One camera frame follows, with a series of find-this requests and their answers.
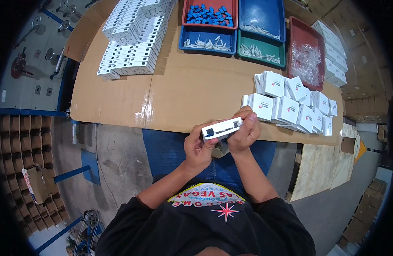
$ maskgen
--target blue plastic tray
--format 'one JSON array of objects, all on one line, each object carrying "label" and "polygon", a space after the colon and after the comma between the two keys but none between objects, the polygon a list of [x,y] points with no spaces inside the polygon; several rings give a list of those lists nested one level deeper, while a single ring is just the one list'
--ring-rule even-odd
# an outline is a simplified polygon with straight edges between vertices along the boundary
[{"label": "blue plastic tray", "polygon": [[[226,46],[230,45],[230,51],[224,52],[220,50],[214,49],[203,49],[203,48],[186,48],[184,47],[184,42],[187,39],[191,40],[191,43],[194,44],[199,37],[199,40],[205,41],[211,39],[212,42],[215,42],[215,38],[221,36],[222,42]],[[185,53],[196,53],[196,54],[209,54],[209,55],[218,55],[224,57],[232,57],[236,53],[236,38],[237,38],[237,29],[222,29],[222,28],[209,28],[209,27],[194,27],[194,26],[182,26],[181,34],[179,35],[178,47],[183,50]]]},{"label": "blue plastic tray", "polygon": [[[265,36],[281,43],[286,41],[286,21],[283,0],[239,0],[238,23],[240,30]],[[278,40],[262,33],[245,30],[241,27],[241,24],[264,28],[273,35],[281,35],[281,39]]]}]

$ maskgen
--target plywood board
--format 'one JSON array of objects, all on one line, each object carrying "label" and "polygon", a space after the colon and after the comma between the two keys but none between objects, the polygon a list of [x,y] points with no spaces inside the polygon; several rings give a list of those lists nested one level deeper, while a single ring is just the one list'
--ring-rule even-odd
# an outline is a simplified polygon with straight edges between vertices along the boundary
[{"label": "plywood board", "polygon": [[[343,124],[346,137],[355,138],[357,127]],[[350,180],[354,157],[339,147],[304,144],[298,177],[290,201],[333,189]]]},{"label": "plywood board", "polygon": [[[232,117],[242,95],[254,92],[253,75],[264,65],[241,59],[186,54],[178,49],[180,4],[169,20],[154,75],[107,81],[96,72],[108,45],[101,28],[81,61],[71,101],[71,118],[84,122],[189,133],[195,125]],[[340,102],[340,89],[325,82],[323,94]],[[261,122],[260,140],[339,145],[342,105],[333,118],[333,136],[303,134]]]}]

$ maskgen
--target person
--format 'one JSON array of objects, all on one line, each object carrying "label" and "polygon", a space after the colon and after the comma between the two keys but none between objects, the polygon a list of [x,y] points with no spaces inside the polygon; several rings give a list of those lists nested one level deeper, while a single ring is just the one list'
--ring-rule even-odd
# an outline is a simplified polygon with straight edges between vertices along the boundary
[{"label": "person", "polygon": [[245,106],[236,117],[244,121],[228,137],[228,147],[242,192],[197,177],[210,166],[218,142],[202,144],[201,128],[220,121],[197,125],[184,142],[186,159],[121,205],[101,234],[96,255],[315,255],[311,235],[251,152],[261,135],[256,113]]}]

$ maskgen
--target stack of white boxes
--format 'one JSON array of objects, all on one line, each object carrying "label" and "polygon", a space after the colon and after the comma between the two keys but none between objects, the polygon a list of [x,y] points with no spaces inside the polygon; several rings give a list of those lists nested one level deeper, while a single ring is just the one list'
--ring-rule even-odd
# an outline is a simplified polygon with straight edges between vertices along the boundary
[{"label": "stack of white boxes", "polygon": [[345,85],[347,83],[345,73],[348,71],[348,65],[340,39],[320,20],[316,21],[312,28],[318,31],[325,41],[325,81],[337,87]]},{"label": "stack of white boxes", "polygon": [[311,92],[299,77],[289,79],[271,71],[254,75],[256,93],[244,95],[258,119],[279,127],[311,134],[332,135],[337,103],[321,92]]},{"label": "stack of white boxes", "polygon": [[104,25],[110,40],[97,75],[153,74],[177,0],[121,0]]}]

